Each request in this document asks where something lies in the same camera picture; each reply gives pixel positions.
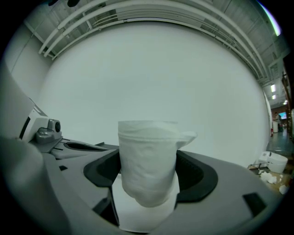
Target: ceiling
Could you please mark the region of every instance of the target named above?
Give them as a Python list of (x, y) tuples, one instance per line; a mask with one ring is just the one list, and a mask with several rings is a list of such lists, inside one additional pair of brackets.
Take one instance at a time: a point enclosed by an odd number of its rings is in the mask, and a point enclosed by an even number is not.
[[(66, 0), (43, 3), (24, 24), (44, 43), (39, 53), (53, 60), (70, 46), (103, 28), (132, 21), (163, 21), (202, 32), (238, 56), (264, 89), (271, 107), (283, 105), (283, 58), (290, 52), (276, 36), (265, 11), (250, 0)], [(277, 90), (271, 92), (270, 85)]]

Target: white backdrop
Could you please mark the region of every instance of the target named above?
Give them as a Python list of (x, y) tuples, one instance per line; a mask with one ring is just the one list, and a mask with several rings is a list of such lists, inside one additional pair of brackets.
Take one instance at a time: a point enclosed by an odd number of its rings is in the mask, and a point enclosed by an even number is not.
[(21, 25), (10, 40), (4, 61), (21, 90), (34, 102), (38, 100), (46, 74), (52, 64), (51, 58), (39, 55), (42, 43)]
[(244, 167), (269, 138), (263, 92), (212, 39), (166, 23), (128, 23), (79, 43), (51, 66), (37, 102), (65, 138), (118, 144), (119, 120), (178, 121), (184, 150)]

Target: black opening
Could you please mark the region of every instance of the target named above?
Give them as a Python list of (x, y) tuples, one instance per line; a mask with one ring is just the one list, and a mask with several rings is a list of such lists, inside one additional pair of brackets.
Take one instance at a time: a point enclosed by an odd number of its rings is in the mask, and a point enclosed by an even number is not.
[(104, 142), (101, 142), (99, 144), (96, 144), (96, 146), (102, 146), (102, 145), (104, 145)]
[(30, 120), (31, 120), (31, 119), (28, 117), (27, 120), (26, 120), (26, 122), (25, 122), (24, 125), (23, 125), (22, 131), (21, 131), (21, 133), (20, 133), (20, 135), (19, 135), (19, 138), (20, 138), (21, 140), (23, 139), (24, 132), (26, 131), (26, 128), (27, 128), (28, 123), (29, 123)]
[(96, 151), (96, 152), (106, 151), (104, 149), (93, 148), (88, 145), (83, 145), (83, 144), (79, 144), (79, 143), (72, 143), (72, 142), (69, 142), (69, 143), (67, 142), (63, 145), (68, 149), (80, 150), (80, 151)]
[(255, 217), (266, 207), (265, 203), (262, 201), (261, 197), (257, 193), (250, 193), (243, 195), (247, 206), (249, 207), (252, 215)]
[(59, 166), (59, 169), (60, 169), (61, 171), (64, 171), (64, 170), (67, 169), (67, 167), (66, 167), (66, 166)]
[[(84, 167), (84, 176), (97, 187), (108, 187), (108, 197), (93, 209), (109, 222), (119, 224), (112, 197), (112, 184), (121, 170), (119, 150), (107, 154)], [(176, 153), (175, 171), (179, 178), (180, 192), (177, 203), (196, 202), (210, 194), (218, 182), (216, 171), (209, 165), (190, 157), (182, 151)]]

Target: gray machine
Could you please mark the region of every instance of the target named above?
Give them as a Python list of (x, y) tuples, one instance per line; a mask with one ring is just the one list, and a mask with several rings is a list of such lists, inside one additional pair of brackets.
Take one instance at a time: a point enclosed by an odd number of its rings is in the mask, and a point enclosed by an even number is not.
[[(119, 147), (63, 138), (1, 70), (0, 155), (7, 187), (52, 234), (128, 234), (119, 229), (111, 185)], [(173, 213), (150, 234), (248, 234), (269, 218), (279, 197), (249, 170), (191, 152), (177, 152)]]

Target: white cloth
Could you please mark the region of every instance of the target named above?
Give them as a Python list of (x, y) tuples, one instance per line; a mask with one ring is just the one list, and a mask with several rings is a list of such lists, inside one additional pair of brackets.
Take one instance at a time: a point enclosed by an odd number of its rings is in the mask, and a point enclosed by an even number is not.
[(180, 192), (176, 173), (169, 199), (158, 207), (142, 207), (134, 198), (126, 194), (122, 187), (121, 174), (116, 177), (112, 190), (119, 217), (119, 228), (136, 233), (151, 233), (157, 228), (174, 211), (176, 197)]
[(180, 133), (175, 122), (119, 122), (122, 187), (144, 207), (156, 207), (170, 196), (176, 151), (191, 143), (195, 132)]

